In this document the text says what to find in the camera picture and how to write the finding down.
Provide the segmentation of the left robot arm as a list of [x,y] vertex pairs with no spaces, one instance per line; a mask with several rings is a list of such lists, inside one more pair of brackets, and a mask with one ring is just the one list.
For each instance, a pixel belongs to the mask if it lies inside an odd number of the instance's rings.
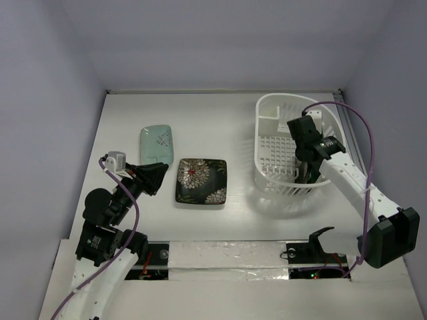
[[85,198],[71,290],[54,319],[104,319],[130,269],[147,260],[147,235],[137,231],[137,198],[156,195],[169,166],[125,163],[118,169],[107,166],[110,159],[100,158],[99,166],[117,187],[94,189]]

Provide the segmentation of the light green rectangular plate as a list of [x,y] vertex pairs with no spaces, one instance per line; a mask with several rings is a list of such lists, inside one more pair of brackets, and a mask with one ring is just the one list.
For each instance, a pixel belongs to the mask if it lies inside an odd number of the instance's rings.
[[164,163],[171,166],[174,160],[173,135],[169,125],[144,127],[140,133],[140,163]]

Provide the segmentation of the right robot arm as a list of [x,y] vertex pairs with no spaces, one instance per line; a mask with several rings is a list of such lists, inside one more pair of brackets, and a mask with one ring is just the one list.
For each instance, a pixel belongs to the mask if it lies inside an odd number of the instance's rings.
[[309,115],[288,121],[301,165],[297,183],[315,183],[324,176],[334,184],[363,220],[362,234],[343,250],[355,249],[361,260],[379,269],[413,251],[420,216],[390,200],[354,164],[345,147],[333,136],[325,137]]

